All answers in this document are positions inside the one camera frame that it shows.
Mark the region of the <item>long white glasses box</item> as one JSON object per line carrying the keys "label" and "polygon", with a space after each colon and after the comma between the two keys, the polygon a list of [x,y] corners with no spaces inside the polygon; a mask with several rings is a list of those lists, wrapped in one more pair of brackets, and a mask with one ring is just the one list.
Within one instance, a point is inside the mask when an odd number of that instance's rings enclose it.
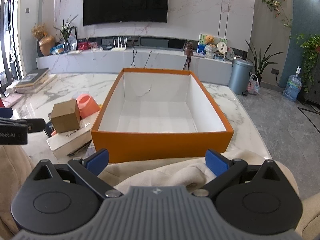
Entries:
{"label": "long white glasses box", "polygon": [[80,128],[57,133],[47,139],[50,150],[57,159],[75,153],[92,140],[91,128],[98,116],[96,112],[80,121]]}

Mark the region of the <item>brown cardboard cube box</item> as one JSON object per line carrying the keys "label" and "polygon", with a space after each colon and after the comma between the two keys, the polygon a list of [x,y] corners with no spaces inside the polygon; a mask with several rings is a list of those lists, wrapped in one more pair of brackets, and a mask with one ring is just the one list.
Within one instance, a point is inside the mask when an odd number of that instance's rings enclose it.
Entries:
{"label": "brown cardboard cube box", "polygon": [[80,112],[75,99],[56,103],[50,116],[57,133],[64,133],[80,128]]}

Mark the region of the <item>pink rounded box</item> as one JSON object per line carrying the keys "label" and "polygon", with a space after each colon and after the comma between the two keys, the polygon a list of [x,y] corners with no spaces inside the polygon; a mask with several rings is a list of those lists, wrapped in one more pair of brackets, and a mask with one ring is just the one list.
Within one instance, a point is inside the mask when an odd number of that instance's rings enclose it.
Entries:
{"label": "pink rounded box", "polygon": [[89,94],[80,94],[76,98],[76,101],[78,104],[80,117],[82,119],[85,119],[85,118],[91,116],[92,114],[100,111],[100,106],[93,99],[93,97]]}

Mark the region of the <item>pink notebook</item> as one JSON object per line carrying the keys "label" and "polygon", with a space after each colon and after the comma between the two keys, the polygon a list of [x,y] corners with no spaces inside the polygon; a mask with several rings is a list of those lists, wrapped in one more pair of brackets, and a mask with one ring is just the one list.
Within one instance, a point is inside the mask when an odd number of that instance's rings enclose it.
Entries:
{"label": "pink notebook", "polygon": [[24,98],[24,95],[18,94],[18,93],[11,93],[11,94],[8,94],[6,97],[1,96],[1,100],[5,108],[11,108],[13,105],[18,103],[23,98]]}

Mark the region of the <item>stack of books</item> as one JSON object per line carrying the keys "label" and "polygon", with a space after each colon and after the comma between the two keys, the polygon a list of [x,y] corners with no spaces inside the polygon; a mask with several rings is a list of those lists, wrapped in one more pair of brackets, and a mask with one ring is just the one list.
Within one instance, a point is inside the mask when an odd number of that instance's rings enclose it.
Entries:
{"label": "stack of books", "polygon": [[55,77],[56,75],[51,74],[49,68],[32,70],[15,85],[15,92],[18,94],[37,93]]}

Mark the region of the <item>orange storage box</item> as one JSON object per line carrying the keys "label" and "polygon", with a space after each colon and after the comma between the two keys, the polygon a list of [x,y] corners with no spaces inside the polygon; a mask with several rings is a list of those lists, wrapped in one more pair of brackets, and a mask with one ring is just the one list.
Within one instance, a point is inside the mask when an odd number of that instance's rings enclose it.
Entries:
{"label": "orange storage box", "polygon": [[234,131],[190,71],[124,68],[91,129],[111,163],[223,153]]}

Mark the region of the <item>woven pastel basket bag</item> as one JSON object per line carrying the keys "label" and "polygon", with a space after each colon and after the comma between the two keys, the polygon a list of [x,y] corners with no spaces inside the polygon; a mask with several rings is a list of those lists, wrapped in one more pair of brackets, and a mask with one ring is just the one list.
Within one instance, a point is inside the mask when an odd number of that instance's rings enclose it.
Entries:
{"label": "woven pastel basket bag", "polygon": [[251,74],[249,77],[247,92],[252,95],[257,95],[259,93],[259,81],[255,74]]}

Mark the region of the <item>grey pedal trash bin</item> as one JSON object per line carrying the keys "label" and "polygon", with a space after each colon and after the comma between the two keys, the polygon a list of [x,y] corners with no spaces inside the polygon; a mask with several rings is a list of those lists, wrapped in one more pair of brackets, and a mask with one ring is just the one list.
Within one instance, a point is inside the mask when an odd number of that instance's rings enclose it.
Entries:
{"label": "grey pedal trash bin", "polygon": [[249,75],[253,69],[253,64],[243,59],[235,59],[232,63],[232,73],[229,81],[229,88],[238,95],[242,95],[247,90]]}

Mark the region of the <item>copper round vase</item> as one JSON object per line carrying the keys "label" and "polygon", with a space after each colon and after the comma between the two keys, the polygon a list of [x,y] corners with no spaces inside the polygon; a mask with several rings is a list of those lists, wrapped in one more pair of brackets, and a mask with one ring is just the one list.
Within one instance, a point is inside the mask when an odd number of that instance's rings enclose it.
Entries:
{"label": "copper round vase", "polygon": [[50,49],[55,46],[55,38],[52,35],[44,36],[39,41],[39,48],[44,56],[50,55]]}

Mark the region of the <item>blue water jug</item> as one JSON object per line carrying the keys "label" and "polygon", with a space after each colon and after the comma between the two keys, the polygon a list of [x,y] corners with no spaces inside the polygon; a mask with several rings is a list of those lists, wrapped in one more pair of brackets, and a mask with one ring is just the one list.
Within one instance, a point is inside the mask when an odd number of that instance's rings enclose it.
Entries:
{"label": "blue water jug", "polygon": [[283,96],[290,101],[296,101],[297,96],[301,90],[302,80],[299,76],[300,71],[301,68],[298,66],[296,69],[296,73],[289,76],[285,89],[283,91]]}

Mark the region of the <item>red snack boxes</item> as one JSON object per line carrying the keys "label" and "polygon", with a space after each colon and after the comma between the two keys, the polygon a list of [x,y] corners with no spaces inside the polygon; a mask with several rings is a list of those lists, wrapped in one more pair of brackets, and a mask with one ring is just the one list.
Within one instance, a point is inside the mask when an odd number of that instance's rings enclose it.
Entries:
{"label": "red snack boxes", "polygon": [[92,50],[92,49],[97,49],[98,44],[97,42],[80,42],[78,43],[78,50]]}

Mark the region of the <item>green plant in glass vase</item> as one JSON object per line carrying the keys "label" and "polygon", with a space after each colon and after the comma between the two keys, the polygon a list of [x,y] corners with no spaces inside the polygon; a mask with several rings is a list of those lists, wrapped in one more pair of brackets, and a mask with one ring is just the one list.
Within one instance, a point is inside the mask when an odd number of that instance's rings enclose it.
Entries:
{"label": "green plant in glass vase", "polygon": [[54,29],[58,30],[61,35],[63,36],[64,43],[63,43],[63,51],[64,53],[68,53],[71,50],[71,45],[68,41],[71,32],[73,29],[75,29],[75,26],[73,25],[73,21],[78,17],[78,15],[74,16],[73,18],[67,18],[67,20],[62,21],[62,25],[60,28],[54,26]]}

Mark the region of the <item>white wifi router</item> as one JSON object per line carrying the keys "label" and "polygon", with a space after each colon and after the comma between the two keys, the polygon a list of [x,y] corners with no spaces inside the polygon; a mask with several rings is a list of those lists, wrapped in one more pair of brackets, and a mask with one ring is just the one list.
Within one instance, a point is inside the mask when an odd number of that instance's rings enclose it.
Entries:
{"label": "white wifi router", "polygon": [[127,37],[122,38],[120,36],[117,39],[113,38],[114,46],[111,51],[125,51],[127,49]]}

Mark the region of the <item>green picture board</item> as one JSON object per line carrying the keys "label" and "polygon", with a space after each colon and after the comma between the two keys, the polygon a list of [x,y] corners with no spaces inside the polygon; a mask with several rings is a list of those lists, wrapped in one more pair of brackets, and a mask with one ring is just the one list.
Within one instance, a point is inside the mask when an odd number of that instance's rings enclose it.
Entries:
{"label": "green picture board", "polygon": [[228,40],[226,38],[220,38],[213,35],[200,33],[196,52],[204,55],[206,45],[217,46],[219,42],[224,42],[225,44],[227,44]]}

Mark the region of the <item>black wall television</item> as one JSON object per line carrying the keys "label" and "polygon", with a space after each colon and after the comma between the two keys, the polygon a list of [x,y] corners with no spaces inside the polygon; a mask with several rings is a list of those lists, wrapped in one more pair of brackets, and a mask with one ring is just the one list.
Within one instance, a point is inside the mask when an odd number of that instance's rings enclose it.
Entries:
{"label": "black wall television", "polygon": [[168,18],[169,0],[83,0],[83,25],[159,22]]}

